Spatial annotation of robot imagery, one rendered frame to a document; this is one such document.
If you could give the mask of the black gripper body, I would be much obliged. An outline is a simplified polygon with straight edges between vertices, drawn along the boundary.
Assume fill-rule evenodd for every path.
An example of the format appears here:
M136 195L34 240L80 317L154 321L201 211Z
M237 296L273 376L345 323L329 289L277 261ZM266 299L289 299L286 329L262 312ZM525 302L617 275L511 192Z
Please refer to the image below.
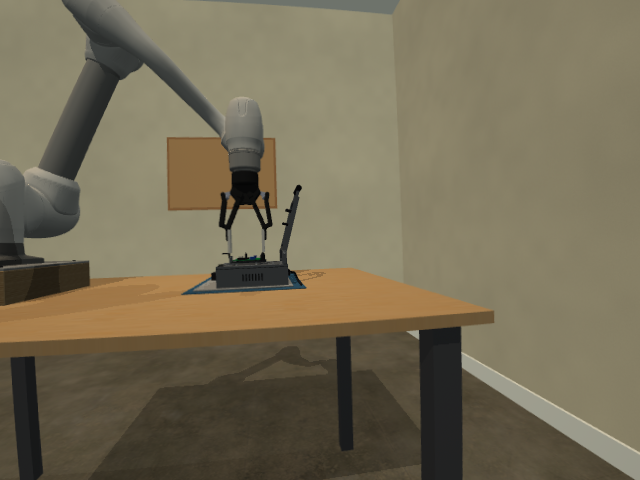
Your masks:
M251 192L255 201L260 196L258 173L254 171L235 171L232 173L231 196L236 200L239 192L242 192L242 198L239 205L252 205L248 192Z

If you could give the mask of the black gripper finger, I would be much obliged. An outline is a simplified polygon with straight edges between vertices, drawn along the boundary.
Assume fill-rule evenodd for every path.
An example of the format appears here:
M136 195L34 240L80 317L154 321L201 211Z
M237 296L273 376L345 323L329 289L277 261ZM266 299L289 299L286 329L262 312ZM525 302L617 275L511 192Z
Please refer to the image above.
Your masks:
M226 209L227 209L227 200L229 200L229 197L231 196L230 192L221 192L221 199L222 199L222 203L221 203L221 211L220 211L220 219L219 219L219 227L224 228L226 230L226 241L228 241L228 253L232 253L232 233L231 233L231 226L233 224L233 221L235 219L235 216L237 214L237 211L240 207L239 203L240 200L242 198L243 193L239 192L237 195L237 198L235 200L233 209L231 211L231 214L229 216L228 222L227 224L225 224L225 217L226 217ZM226 209L225 209L226 207Z
M267 220L268 220L267 224L265 224L265 222L264 222L264 220L262 218L262 215L261 215L261 213L259 211L259 208L258 208L258 206L257 206L257 204L255 202L255 199L254 199L252 193L249 191L247 194L249 196L249 199L250 199L250 201L252 203L252 206L253 206L253 208L254 208L254 210L256 212L256 215L257 215L257 217L258 217L258 219L260 221L260 224L262 226L262 252L265 252L265 240L267 239L266 230L267 230L267 228L269 228L269 227L271 227L273 225L272 218L271 218L271 212L270 212L270 206L269 206L269 202L268 202L269 201L269 192L261 192L260 191L260 195L262 196L262 199L264 200L264 203L265 203Z

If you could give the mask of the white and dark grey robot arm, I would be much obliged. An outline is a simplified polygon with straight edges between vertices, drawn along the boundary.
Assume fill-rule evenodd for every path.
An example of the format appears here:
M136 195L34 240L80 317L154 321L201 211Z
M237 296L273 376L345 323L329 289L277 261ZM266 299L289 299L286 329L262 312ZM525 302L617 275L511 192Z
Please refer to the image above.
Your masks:
M22 175L0 160L0 266L44 263L25 254L24 238L55 237L75 227L76 175L118 81L143 63L217 132L230 172L261 170L265 145L255 100L232 99L225 119L117 0L62 2L87 34L86 63L39 166Z

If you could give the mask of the green circuit board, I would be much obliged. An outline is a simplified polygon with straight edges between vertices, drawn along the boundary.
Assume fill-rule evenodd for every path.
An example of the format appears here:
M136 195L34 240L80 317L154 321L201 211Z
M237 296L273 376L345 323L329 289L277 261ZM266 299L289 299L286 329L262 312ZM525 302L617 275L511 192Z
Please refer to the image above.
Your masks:
M257 258L257 255L254 255L254 257L248 257L248 258L243 258L243 256L238 256L238 258L233 261L248 261L248 260L260 260L260 258Z

